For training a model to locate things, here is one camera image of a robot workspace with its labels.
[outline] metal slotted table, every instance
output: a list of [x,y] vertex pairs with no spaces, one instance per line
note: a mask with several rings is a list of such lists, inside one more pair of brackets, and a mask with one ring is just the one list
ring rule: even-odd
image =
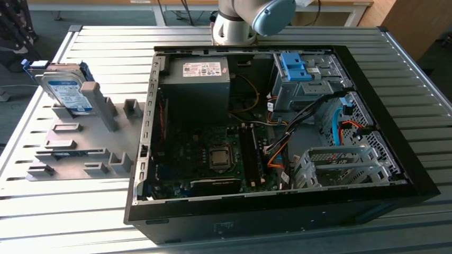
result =
[[[209,45],[209,28],[73,26],[53,61],[88,63],[101,92],[145,100],[153,46]],[[441,191],[365,225],[156,246],[123,223],[128,179],[28,182],[55,114],[39,88],[0,157],[0,250],[56,253],[451,253],[452,107],[392,36],[376,28],[292,27],[260,44],[347,45]]]

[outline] blue cable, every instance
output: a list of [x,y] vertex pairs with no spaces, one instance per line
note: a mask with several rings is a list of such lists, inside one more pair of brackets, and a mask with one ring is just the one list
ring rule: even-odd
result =
[[341,111],[341,107],[339,107],[332,114],[331,130],[332,130],[332,140],[335,142],[335,146],[340,146],[339,130],[337,130],[337,118],[339,118],[340,111]]

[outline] black cable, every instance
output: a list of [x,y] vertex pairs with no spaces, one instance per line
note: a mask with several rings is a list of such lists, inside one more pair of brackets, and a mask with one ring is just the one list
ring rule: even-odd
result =
[[163,16],[163,23],[164,23],[164,25],[167,26],[167,19],[165,19],[165,17],[164,17],[164,12],[163,12],[163,8],[161,8],[160,0],[157,0],[157,3],[159,3],[159,7],[160,7],[160,13],[161,13],[161,16]]
[[183,3],[183,5],[184,5],[185,11],[187,11],[187,13],[188,13],[189,24],[191,24],[191,26],[195,26],[193,19],[192,19],[192,15],[191,15],[189,9],[188,9],[187,0],[181,0],[181,3]]
[[[175,12],[175,11],[171,11],[171,12],[177,16],[179,19],[187,20],[187,21],[188,21],[188,19],[187,19],[185,17],[181,17],[181,16],[177,14],[177,12]],[[200,20],[200,18],[203,17],[204,12],[205,12],[205,11],[201,11],[201,12],[200,12],[199,17],[197,17],[197,19],[195,20],[195,25],[196,25],[197,21]]]
[[304,26],[315,25],[316,22],[317,22],[317,19],[319,19],[319,17],[320,17],[320,11],[321,11],[321,9],[323,9],[323,3],[321,3],[321,1],[317,0],[317,2],[319,2],[319,9],[317,9],[317,14],[316,14],[316,19],[315,19],[309,24],[307,24],[307,25],[304,25]]
[[283,142],[287,141],[287,139],[291,137],[295,131],[296,125],[299,125],[304,120],[307,120],[311,116],[313,116],[323,102],[327,102],[332,98],[344,97],[345,94],[347,94],[345,91],[335,92],[333,94],[327,94],[323,97],[320,97],[317,100],[315,100],[304,109],[301,109],[299,113],[296,114],[296,116],[289,121],[288,126],[285,127],[284,136],[273,144],[271,144],[265,150],[269,151],[279,144],[283,144]]
[[281,150],[281,157],[283,157],[283,166],[284,166],[284,172],[289,176],[289,182],[287,184],[283,184],[283,189],[292,189],[292,169],[291,169],[291,160],[289,160],[289,149],[288,145]]

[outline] gray carpet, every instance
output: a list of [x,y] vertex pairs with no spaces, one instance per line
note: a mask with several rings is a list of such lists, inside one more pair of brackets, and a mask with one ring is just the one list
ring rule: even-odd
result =
[[[93,12],[61,12],[61,21],[53,21],[51,12],[35,11],[31,13],[33,26],[40,36],[35,46],[44,59],[52,59],[59,45],[71,25],[155,25],[153,13],[151,11],[93,11]],[[168,25],[185,25],[185,20],[177,20],[172,12],[167,12]],[[208,12],[192,12],[197,25],[209,24]],[[420,60],[421,68],[435,69],[431,78],[452,98],[452,46],[441,48],[439,44],[432,45],[428,53]],[[9,73],[0,65],[0,87],[8,85],[31,85],[32,80],[25,73]],[[4,87],[11,95],[9,102],[0,103],[0,151],[3,144],[8,142],[21,114],[32,97],[33,87]]]

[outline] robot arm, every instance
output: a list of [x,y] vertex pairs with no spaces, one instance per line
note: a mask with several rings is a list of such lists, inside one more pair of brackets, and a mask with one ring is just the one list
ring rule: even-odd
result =
[[213,25],[213,40],[220,45],[247,45],[256,34],[279,33],[293,16],[295,0],[220,0],[219,17]]

